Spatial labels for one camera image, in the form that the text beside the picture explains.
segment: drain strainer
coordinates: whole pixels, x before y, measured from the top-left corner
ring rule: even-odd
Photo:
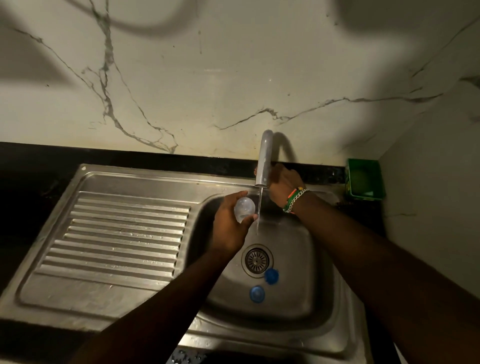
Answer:
[[[272,252],[261,244],[250,245],[243,251],[241,265],[250,277],[263,278],[264,272],[273,267]]]
[[[265,272],[268,268],[269,261],[270,259],[266,251],[260,248],[251,249],[245,257],[247,269],[254,274]]]

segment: bracelet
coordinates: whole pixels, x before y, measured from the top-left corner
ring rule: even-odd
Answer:
[[[288,196],[287,203],[285,204],[285,207],[283,208],[283,212],[286,212],[288,214],[293,214],[292,212],[292,207],[293,203],[300,197],[302,196],[305,192],[308,192],[309,190],[303,187],[298,187],[292,191],[292,193]]]

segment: colorful bracelet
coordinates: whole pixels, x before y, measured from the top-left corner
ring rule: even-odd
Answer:
[[[292,193],[288,196],[287,198],[287,203],[285,204],[285,207],[283,208],[283,212],[286,212],[288,214],[293,214],[292,212],[292,207],[293,203],[300,197],[302,196],[305,192],[308,192],[306,188],[303,187],[298,187],[292,191]]]

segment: chrome faucet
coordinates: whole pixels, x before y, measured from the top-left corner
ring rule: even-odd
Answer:
[[[260,153],[258,154],[257,178],[255,179],[255,186],[257,187],[268,186],[270,162],[272,160],[272,143],[273,132],[271,130],[265,130],[262,134]]]

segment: black countertop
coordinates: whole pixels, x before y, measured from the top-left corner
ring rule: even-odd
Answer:
[[[4,210],[0,220],[0,291],[8,284],[82,163],[253,177],[253,169],[257,162],[244,159],[0,143],[0,192]],[[289,169],[295,169],[306,183],[345,183],[343,167],[295,163],[285,165]],[[363,225],[385,236],[379,203],[357,201],[339,208]],[[400,363],[390,336],[369,310],[367,322],[375,363]],[[65,363],[91,335],[0,320],[0,358],[46,364]],[[232,354],[227,357],[227,361],[231,362]]]

